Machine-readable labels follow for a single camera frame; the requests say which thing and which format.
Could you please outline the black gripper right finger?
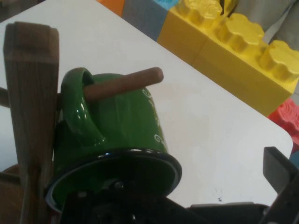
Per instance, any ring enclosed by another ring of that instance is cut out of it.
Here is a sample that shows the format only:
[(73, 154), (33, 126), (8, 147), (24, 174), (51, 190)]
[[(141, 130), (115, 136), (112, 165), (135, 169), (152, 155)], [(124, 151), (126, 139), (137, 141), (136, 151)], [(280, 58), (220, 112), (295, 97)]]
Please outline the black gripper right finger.
[(263, 175), (277, 192), (277, 197), (261, 220), (263, 224), (299, 222), (299, 169), (276, 147), (265, 147)]

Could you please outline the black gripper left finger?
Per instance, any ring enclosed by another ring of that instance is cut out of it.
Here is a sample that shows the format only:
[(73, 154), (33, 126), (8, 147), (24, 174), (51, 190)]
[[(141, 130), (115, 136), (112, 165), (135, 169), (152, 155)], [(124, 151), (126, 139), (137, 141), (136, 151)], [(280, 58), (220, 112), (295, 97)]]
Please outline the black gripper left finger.
[(63, 224), (184, 224), (186, 208), (161, 194), (141, 191), (116, 182), (95, 193), (68, 194), (62, 209)]

